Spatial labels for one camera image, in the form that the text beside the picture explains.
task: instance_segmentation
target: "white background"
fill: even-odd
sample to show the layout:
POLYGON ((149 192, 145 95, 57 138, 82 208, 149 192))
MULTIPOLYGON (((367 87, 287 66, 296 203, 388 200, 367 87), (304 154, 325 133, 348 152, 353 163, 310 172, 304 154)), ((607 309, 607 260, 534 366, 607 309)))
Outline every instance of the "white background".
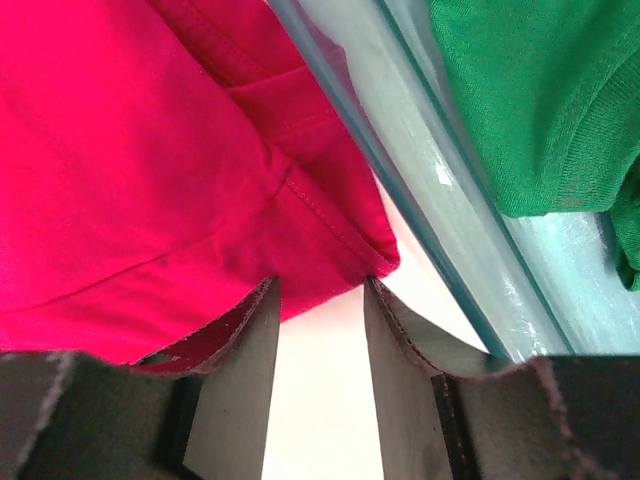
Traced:
MULTIPOLYGON (((402 263, 384 283, 410 308, 484 348, 383 194, 402 263)), ((382 479, 362 287, 280 327, 263 480, 382 479)))

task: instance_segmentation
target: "folded fabric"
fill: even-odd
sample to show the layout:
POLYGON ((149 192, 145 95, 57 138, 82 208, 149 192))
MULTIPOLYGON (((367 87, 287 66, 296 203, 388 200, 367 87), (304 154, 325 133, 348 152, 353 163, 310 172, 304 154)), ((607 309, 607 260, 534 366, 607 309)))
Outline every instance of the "folded fabric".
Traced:
POLYGON ((499 208, 610 210, 618 271, 639 289, 640 2, 431 0, 430 10, 499 208))
POLYGON ((0 350, 134 363, 265 277, 286 319, 398 264, 265 2, 27 0, 0 44, 0 350))

